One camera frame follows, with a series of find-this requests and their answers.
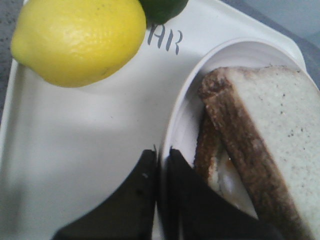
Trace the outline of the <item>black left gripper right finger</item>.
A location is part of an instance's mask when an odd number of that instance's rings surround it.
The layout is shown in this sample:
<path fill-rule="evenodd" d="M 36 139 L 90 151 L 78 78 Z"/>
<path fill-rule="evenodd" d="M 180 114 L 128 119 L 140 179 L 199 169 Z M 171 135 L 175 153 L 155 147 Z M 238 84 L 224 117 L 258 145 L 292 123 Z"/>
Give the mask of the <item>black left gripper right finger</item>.
<path fill-rule="evenodd" d="M 158 212 L 167 240 L 282 240 L 204 183 L 177 149 L 160 166 Z"/>

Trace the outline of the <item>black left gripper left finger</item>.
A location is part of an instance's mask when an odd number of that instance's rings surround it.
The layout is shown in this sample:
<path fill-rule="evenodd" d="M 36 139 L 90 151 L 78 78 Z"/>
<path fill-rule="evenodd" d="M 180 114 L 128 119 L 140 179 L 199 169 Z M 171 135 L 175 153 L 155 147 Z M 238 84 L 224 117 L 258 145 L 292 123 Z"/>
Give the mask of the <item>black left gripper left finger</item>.
<path fill-rule="evenodd" d="M 60 228 L 55 240 L 150 240 L 157 190 L 157 155 L 143 150 L 118 189 L 92 211 Z"/>

